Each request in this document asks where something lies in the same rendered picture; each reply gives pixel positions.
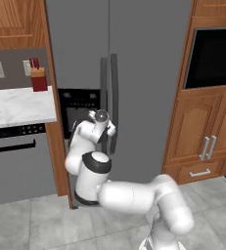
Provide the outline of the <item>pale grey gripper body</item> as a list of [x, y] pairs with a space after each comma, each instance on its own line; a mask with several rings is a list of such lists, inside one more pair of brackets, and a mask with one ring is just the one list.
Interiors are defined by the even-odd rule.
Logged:
[[115, 133], [116, 133], [116, 127], [111, 122], [109, 122], [107, 126], [107, 135], [112, 137]]

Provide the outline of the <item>wooden fridge side panel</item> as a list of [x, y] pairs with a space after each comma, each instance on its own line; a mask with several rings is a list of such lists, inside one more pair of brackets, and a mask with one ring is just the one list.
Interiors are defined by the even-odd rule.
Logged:
[[53, 92], [54, 106], [57, 120], [45, 124], [48, 147], [51, 155], [52, 169], [54, 174], [55, 186], [58, 196], [68, 197], [68, 207], [72, 208], [71, 191], [69, 184], [68, 171], [65, 167], [66, 151], [63, 135], [62, 116], [60, 110], [59, 94], [56, 86], [54, 62], [52, 57], [51, 40], [49, 36], [49, 26], [47, 20], [46, 0], [40, 0], [42, 14], [42, 24], [44, 30], [44, 40], [48, 60], [50, 83]]

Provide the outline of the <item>grey fridge door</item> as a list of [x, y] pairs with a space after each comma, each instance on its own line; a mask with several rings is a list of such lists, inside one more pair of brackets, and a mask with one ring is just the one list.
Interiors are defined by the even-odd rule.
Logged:
[[111, 0], [118, 125], [111, 179], [147, 183], [161, 162], [191, 0]]

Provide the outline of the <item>grey freezer door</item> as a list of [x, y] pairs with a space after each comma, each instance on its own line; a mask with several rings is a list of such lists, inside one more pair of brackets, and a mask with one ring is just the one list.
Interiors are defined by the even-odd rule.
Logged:
[[65, 146], [101, 109], [101, 58], [109, 54], [109, 0], [46, 0]]

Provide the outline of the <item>red knife block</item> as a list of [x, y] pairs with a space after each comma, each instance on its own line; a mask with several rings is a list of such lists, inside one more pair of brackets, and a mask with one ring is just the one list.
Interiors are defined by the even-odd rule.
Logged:
[[47, 80], [45, 68], [39, 65], [38, 58], [31, 58], [30, 63], [30, 81], [34, 92], [47, 91]]

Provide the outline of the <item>wooden drawer front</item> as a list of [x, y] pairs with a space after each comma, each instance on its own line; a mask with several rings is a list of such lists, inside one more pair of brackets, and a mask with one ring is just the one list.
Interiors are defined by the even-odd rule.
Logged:
[[176, 181], [179, 185], [207, 180], [226, 174], [226, 157], [198, 161], [180, 167]]

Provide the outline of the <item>grey dishwasher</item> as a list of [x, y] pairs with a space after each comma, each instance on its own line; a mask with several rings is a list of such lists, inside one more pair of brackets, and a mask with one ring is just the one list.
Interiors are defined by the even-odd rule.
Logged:
[[0, 152], [0, 204], [57, 192], [45, 124], [0, 128], [0, 147], [33, 140], [34, 148]]

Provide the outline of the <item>black built-in oven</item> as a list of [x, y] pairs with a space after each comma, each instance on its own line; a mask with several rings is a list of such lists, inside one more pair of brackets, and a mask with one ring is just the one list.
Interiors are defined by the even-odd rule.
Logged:
[[226, 85], [226, 27], [195, 28], [184, 89]]

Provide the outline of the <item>wooden cupboard above oven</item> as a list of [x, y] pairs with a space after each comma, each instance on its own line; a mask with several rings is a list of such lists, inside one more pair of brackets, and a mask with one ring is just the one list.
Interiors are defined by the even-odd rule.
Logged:
[[196, 0], [193, 16], [196, 18], [226, 18], [226, 0]]

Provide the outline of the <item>wooden wall cupboard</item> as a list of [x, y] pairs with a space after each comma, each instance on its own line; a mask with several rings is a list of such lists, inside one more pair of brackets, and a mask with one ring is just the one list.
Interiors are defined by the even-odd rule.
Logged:
[[44, 0], [0, 0], [0, 50], [41, 48]]

